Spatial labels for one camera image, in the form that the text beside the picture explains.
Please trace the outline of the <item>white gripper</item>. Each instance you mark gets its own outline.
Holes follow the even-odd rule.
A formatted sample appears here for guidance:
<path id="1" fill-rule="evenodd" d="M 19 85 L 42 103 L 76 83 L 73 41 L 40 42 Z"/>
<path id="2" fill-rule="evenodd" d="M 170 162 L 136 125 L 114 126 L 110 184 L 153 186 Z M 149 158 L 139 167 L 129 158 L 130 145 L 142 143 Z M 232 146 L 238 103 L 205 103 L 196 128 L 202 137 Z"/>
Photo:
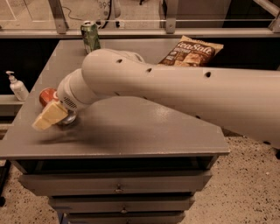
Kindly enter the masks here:
<path id="1" fill-rule="evenodd" d="M 68 115 L 67 109 L 80 111 L 99 100 L 99 97 L 84 81 L 80 68 L 61 81 L 57 89 L 57 96 L 59 101 L 48 102 L 35 119 L 32 124 L 35 130 L 46 130 L 62 121 Z"/>

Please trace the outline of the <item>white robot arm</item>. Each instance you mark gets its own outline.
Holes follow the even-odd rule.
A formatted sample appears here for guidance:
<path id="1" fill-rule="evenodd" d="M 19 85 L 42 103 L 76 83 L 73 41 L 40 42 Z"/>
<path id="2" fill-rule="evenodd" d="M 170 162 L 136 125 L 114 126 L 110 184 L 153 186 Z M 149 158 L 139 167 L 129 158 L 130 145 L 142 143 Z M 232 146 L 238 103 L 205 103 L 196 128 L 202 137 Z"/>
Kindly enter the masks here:
<path id="1" fill-rule="evenodd" d="M 99 49 L 67 75 L 33 123 L 46 130 L 110 96 L 135 96 L 280 148 L 280 72 L 152 65 Z"/>

